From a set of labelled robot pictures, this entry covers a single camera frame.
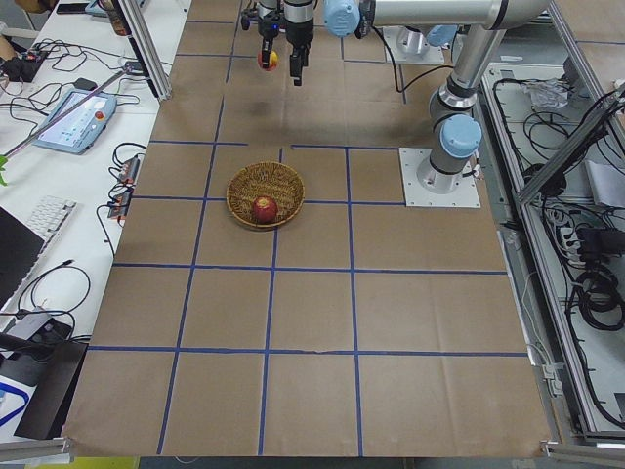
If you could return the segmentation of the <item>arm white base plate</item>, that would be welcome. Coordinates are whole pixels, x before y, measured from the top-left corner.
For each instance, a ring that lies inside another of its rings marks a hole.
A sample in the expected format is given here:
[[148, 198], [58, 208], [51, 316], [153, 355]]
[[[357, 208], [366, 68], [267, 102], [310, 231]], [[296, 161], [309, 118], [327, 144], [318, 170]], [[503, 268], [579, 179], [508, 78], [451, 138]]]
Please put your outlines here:
[[480, 209], [476, 178], [469, 161], [460, 173], [445, 175], [431, 164], [431, 149], [399, 148], [406, 207]]
[[385, 53], [387, 63], [390, 64], [391, 56], [394, 56], [397, 64], [444, 64], [442, 49], [430, 45], [420, 30], [406, 26], [387, 26], [382, 31], [391, 49]]

